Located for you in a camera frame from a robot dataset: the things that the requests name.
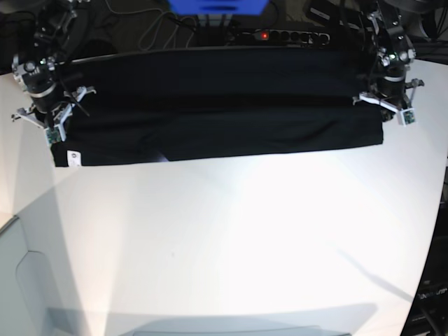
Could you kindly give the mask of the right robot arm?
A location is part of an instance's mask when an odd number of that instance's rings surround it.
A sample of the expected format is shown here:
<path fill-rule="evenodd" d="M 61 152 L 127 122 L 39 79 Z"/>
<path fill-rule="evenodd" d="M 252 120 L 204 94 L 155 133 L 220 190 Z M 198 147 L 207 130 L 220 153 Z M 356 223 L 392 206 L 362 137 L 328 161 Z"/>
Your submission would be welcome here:
<path fill-rule="evenodd" d="M 13 77 L 31 98 L 32 111 L 40 121 L 64 101 L 56 67 L 64 56 L 78 7 L 78 1 L 49 1 L 38 14 L 31 50 L 13 58 Z"/>

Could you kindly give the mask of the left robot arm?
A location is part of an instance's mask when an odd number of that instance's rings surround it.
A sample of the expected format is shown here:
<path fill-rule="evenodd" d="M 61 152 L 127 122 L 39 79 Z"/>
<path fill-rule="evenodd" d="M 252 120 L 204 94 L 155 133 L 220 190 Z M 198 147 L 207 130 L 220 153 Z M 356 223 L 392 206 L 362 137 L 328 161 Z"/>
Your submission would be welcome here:
<path fill-rule="evenodd" d="M 416 60 L 447 64 L 446 1 L 374 1 L 365 7 L 371 24 L 366 91 L 353 98 L 381 108 L 383 120 L 396 117 L 403 126 L 416 122 L 412 105 L 418 78 L 407 79 Z"/>

